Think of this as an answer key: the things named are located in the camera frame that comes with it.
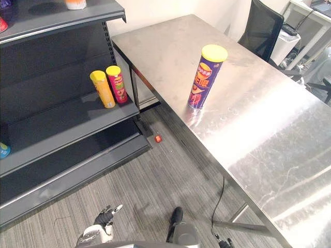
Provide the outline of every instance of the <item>black cable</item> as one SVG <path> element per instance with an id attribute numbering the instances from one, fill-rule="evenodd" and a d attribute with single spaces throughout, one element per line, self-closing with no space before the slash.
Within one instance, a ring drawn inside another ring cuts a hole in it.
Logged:
<path id="1" fill-rule="evenodd" d="M 298 23 L 297 26 L 295 27 L 295 30 L 298 30 L 298 28 L 301 27 L 301 25 L 305 22 L 305 20 L 309 17 L 309 15 L 310 15 L 311 13 L 313 13 L 314 11 L 315 11 L 315 10 L 312 10 L 311 12 L 309 12 L 308 15 L 306 15 L 305 17 L 303 17 L 302 20 L 299 21 L 299 23 Z"/>
<path id="2" fill-rule="evenodd" d="M 212 214 L 212 228 L 210 229 L 210 231 L 212 232 L 212 234 L 213 234 L 217 239 L 219 239 L 218 234 L 215 234 L 215 233 L 213 232 L 213 227 L 214 227 L 214 215 L 215 215 L 216 209 L 217 209 L 219 203 L 221 202 L 221 199 L 222 199 L 222 196 L 223 196 L 223 192 L 224 192 L 224 183 L 225 183 L 225 178 L 223 177 L 222 191 L 221 191 L 221 195 L 219 196 L 218 202 L 217 202 L 217 204 L 216 204 L 216 206 L 215 206 L 215 209 L 214 209 L 214 211 L 213 211 L 213 214 Z"/>

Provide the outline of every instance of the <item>yellow snack can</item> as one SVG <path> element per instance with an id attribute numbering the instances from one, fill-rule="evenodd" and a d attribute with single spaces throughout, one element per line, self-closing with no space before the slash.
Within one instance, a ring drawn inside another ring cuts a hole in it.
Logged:
<path id="1" fill-rule="evenodd" d="M 112 92 L 110 91 L 106 74 L 103 71 L 93 71 L 89 78 L 92 80 L 95 88 L 97 89 L 100 99 L 106 108 L 115 106 L 115 101 Z"/>

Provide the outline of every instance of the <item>black office chair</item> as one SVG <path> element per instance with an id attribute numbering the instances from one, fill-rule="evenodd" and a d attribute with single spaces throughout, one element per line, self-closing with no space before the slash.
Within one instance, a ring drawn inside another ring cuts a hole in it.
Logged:
<path id="1" fill-rule="evenodd" d="M 282 15 L 259 0 L 252 0 L 247 26 L 238 43 L 269 62 L 283 22 Z"/>

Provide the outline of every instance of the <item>white desk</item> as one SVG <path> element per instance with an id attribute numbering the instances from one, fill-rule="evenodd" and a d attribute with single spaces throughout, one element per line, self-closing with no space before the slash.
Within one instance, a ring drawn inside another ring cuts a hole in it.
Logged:
<path id="1" fill-rule="evenodd" d="M 310 8 L 305 3 L 303 3 L 302 0 L 290 0 L 290 4 L 283 14 L 285 20 L 290 16 L 292 11 L 299 12 L 306 16 L 312 11 L 312 8 Z M 302 51 L 297 55 L 297 57 L 286 67 L 286 70 L 291 70 L 320 40 L 320 38 L 331 28 L 331 18 L 327 17 L 324 14 L 314 11 L 312 14 L 309 15 L 308 18 L 320 23 L 322 27 L 317 31 L 314 37 L 308 42 L 305 48 L 302 49 Z M 331 41 L 331 37 L 321 46 L 321 49 L 319 49 L 312 56 L 312 58 L 316 57 L 324 48 L 326 48 L 330 43 L 330 41 Z"/>

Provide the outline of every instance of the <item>metal shelf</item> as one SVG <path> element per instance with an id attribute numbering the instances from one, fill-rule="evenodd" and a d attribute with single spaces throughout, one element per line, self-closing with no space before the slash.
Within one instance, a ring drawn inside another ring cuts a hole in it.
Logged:
<path id="1" fill-rule="evenodd" d="M 0 227 L 149 148 L 134 122 L 125 120 L 2 178 Z"/>
<path id="2" fill-rule="evenodd" d="M 92 93 L 13 123 L 8 126 L 12 152 L 1 160 L 0 177 L 138 113 L 131 99 L 109 109 Z"/>
<path id="3" fill-rule="evenodd" d="M 23 41 L 63 28 L 87 25 L 96 21 L 122 18 L 124 8 L 115 0 L 87 0 L 82 10 L 68 10 L 63 0 L 17 0 L 11 7 L 8 29 L 0 34 L 0 44 Z"/>

